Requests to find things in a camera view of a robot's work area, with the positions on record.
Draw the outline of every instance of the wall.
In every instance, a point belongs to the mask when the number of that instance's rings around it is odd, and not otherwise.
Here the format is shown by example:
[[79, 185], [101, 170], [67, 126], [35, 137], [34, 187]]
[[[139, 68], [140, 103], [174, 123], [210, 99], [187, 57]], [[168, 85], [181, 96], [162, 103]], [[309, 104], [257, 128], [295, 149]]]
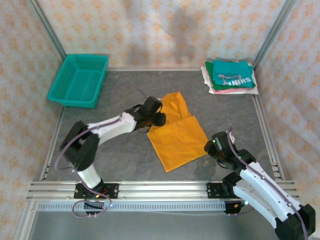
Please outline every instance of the wall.
[[67, 54], [117, 68], [254, 59], [285, 0], [39, 0]]
[[62, 61], [27, 1], [3, 1], [0, 26], [0, 239], [11, 240], [61, 111], [47, 92]]
[[317, 210], [320, 237], [320, 4], [298, 0], [257, 72], [288, 179]]

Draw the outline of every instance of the stack of folded shirts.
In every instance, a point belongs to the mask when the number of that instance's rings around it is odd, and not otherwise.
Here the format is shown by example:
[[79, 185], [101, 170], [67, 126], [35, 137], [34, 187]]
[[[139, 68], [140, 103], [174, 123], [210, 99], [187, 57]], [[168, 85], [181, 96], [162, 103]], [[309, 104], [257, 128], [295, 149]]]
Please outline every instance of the stack of folded shirts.
[[201, 70], [211, 94], [258, 94], [253, 66], [246, 61], [207, 61]]

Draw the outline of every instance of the teal plastic basket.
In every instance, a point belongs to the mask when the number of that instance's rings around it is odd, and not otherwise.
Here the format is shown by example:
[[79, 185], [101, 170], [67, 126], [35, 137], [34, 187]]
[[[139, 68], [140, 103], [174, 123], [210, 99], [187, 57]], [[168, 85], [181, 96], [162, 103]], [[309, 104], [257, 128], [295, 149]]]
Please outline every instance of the teal plastic basket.
[[108, 57], [68, 55], [48, 93], [50, 101], [64, 106], [94, 108], [107, 73]]

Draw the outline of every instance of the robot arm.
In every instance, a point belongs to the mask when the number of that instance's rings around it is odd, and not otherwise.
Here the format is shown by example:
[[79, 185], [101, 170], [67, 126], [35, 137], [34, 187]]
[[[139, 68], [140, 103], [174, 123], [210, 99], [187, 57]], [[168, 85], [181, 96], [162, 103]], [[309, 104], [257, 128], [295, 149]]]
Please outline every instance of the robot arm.
[[143, 104], [135, 105], [114, 118], [88, 125], [79, 121], [71, 128], [60, 146], [60, 150], [77, 135], [89, 130], [88, 133], [71, 144], [64, 156], [72, 163], [81, 180], [90, 189], [101, 192], [103, 180], [93, 164], [98, 146], [124, 133], [145, 127], [163, 126], [166, 122], [166, 116], [159, 112], [161, 107], [162, 103], [159, 99], [149, 96]]
[[226, 132], [218, 132], [204, 147], [219, 164], [233, 171], [222, 180], [225, 195], [235, 195], [248, 201], [275, 228], [280, 240], [303, 239], [302, 221], [307, 235], [314, 233], [316, 212], [312, 206], [302, 206], [272, 180], [247, 150], [237, 150], [229, 142]]

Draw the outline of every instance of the yellow towel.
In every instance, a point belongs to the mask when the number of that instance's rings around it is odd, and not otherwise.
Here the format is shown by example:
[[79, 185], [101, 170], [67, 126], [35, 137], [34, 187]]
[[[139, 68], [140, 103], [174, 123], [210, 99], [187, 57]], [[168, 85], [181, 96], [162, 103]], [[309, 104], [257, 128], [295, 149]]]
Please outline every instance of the yellow towel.
[[167, 173], [206, 155], [208, 138], [180, 92], [167, 94], [162, 104], [165, 125], [152, 127], [148, 137]]

